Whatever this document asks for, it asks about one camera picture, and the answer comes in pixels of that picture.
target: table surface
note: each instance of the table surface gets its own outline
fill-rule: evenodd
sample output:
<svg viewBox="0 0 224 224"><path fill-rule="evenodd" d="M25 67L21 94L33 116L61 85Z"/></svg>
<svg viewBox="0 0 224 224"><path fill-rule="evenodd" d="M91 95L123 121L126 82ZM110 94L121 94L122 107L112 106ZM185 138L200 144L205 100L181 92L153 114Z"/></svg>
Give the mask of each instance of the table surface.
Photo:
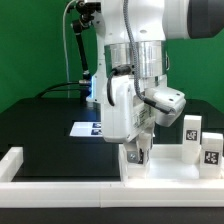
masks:
<svg viewBox="0 0 224 224"><path fill-rule="evenodd" d="M22 99L0 114L0 156L11 145L65 140L74 121L99 121L97 109L82 109L76 99ZM202 131L224 133L224 116L204 101L188 100L183 114L170 128L156 127L155 144L180 144L185 114L201 115ZM24 208L0 209L0 223L223 223L224 208Z"/></svg>

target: black table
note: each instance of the black table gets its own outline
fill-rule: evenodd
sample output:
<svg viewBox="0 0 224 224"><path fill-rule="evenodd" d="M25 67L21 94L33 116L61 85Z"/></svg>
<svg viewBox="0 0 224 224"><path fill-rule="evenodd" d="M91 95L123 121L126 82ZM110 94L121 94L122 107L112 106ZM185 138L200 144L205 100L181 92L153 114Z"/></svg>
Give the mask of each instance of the black table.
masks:
<svg viewBox="0 0 224 224"><path fill-rule="evenodd" d="M185 114L203 116L202 131L224 133L221 112L204 101L188 100L183 114L171 127L156 126L154 143L180 144ZM99 138L69 137L75 121L99 120L99 110L86 108L77 99L22 99L0 114L0 156L3 157L11 146L24 147L25 162L14 181L117 181L116 144L105 143ZM53 158L53 162L44 163L43 158ZM69 169L74 159L76 165L71 172ZM223 223L223 220L224 208L0 209L2 224L214 224Z"/></svg>

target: green backdrop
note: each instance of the green backdrop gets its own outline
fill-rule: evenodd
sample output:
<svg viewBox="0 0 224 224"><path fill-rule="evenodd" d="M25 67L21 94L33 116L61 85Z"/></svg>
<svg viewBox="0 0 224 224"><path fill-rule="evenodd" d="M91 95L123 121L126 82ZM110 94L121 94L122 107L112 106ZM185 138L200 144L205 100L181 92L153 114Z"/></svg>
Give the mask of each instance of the green backdrop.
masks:
<svg viewBox="0 0 224 224"><path fill-rule="evenodd" d="M66 0L0 1L0 111L21 98L66 81L62 16ZM67 16L71 79L81 77L75 38ZM94 31L84 34L92 73L96 70ZM213 39L170 40L169 86L186 98L206 100L224 112L224 32Z"/></svg>

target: black cable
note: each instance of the black cable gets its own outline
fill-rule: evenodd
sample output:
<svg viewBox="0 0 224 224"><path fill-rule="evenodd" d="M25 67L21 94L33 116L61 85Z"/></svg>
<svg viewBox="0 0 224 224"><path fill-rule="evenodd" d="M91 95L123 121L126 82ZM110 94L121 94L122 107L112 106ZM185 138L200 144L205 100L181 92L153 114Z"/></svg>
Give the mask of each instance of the black cable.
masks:
<svg viewBox="0 0 224 224"><path fill-rule="evenodd" d="M35 98L41 98L45 93L51 91L51 90L54 90L56 88L60 88L60 87L63 87L63 86L71 86L71 85L78 85L79 82L78 81L75 81L75 82L65 82L65 83L59 83L59 84L56 84L56 85L53 85L53 86L50 86L48 87L47 89L45 89L44 91L38 93Z"/></svg>
<svg viewBox="0 0 224 224"><path fill-rule="evenodd" d="M112 79L116 75L128 75L131 72L131 68L129 65L120 65L116 68L113 68L108 80L107 80L107 99L111 106L114 106L114 101L112 98Z"/></svg>
<svg viewBox="0 0 224 224"><path fill-rule="evenodd" d="M114 101L112 99L111 85L112 85L112 79L115 74L116 74L116 71L112 70L107 80L107 99L111 106L114 106Z"/></svg>

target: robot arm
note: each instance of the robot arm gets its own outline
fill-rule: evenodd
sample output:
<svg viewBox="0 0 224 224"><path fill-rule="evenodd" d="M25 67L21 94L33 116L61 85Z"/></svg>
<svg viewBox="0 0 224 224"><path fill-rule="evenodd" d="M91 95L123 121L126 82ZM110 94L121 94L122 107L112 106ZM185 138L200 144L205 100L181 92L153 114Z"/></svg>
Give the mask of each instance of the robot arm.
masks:
<svg viewBox="0 0 224 224"><path fill-rule="evenodd" d="M214 22L221 17L224 3L221 0L85 0L84 3L98 3L101 8L93 19L98 44L98 70L92 78L95 92L87 100L101 104L105 140L124 143L127 161L147 167L155 122L170 126L186 102L183 93L167 87L166 37L215 35L224 26L221 20ZM119 72L125 67L128 69L124 73ZM135 139L136 149L130 143Z"/></svg>

